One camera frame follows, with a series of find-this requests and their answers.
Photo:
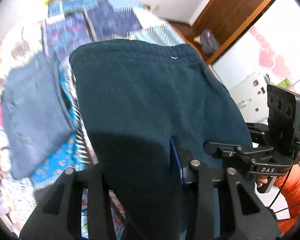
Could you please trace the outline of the orange sleeved forearm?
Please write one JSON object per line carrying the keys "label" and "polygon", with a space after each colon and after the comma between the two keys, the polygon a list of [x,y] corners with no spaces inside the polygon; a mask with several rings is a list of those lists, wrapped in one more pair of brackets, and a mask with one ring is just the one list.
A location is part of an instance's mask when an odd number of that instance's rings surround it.
{"label": "orange sleeved forearm", "polygon": [[274,183],[275,187],[281,189],[289,207],[290,219],[279,220],[277,223],[282,233],[287,232],[300,216],[300,166],[293,165],[288,179],[286,177],[278,177]]}

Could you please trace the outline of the person's right hand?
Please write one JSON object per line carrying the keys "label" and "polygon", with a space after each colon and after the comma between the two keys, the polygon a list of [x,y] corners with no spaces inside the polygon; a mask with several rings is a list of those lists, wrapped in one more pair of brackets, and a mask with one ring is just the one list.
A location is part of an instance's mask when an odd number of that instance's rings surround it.
{"label": "person's right hand", "polygon": [[267,184],[267,183],[268,183],[267,176],[256,176],[257,187],[261,187],[263,184]]}

